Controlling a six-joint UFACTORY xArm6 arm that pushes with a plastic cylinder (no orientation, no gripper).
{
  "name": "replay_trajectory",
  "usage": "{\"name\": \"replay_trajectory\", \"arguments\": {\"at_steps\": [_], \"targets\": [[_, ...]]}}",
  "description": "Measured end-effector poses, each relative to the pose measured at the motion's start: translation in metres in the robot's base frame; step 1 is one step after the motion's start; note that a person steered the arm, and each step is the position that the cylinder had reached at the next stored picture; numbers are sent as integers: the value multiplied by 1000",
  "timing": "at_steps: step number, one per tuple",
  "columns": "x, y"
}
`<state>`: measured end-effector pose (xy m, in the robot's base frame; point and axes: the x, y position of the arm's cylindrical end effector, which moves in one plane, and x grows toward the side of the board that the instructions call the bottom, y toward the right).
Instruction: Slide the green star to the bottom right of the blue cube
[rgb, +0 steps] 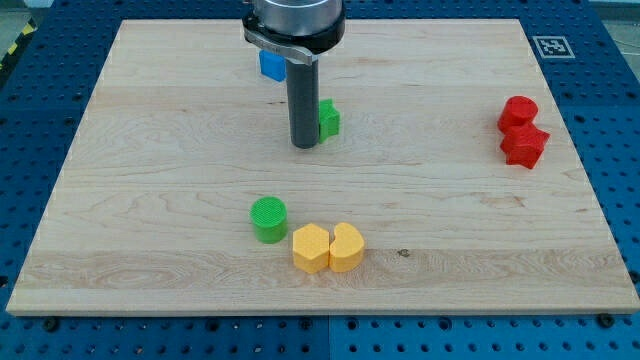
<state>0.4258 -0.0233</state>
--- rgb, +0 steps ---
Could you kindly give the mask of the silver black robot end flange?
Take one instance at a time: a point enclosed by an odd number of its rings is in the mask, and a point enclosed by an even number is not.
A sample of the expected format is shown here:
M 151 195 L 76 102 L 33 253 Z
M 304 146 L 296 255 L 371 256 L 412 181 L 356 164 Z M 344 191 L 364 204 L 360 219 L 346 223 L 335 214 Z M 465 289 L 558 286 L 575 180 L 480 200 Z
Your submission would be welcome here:
M 345 32 L 342 0 L 255 0 L 242 18 L 244 38 L 298 65 L 313 65 Z

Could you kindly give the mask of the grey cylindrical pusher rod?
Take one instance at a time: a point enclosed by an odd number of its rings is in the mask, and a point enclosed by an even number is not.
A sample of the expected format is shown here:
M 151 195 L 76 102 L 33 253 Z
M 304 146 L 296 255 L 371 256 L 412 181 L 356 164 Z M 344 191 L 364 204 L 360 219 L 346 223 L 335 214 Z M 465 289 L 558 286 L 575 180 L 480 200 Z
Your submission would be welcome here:
M 291 142 L 309 149 L 319 142 L 318 62 L 287 60 L 285 66 Z

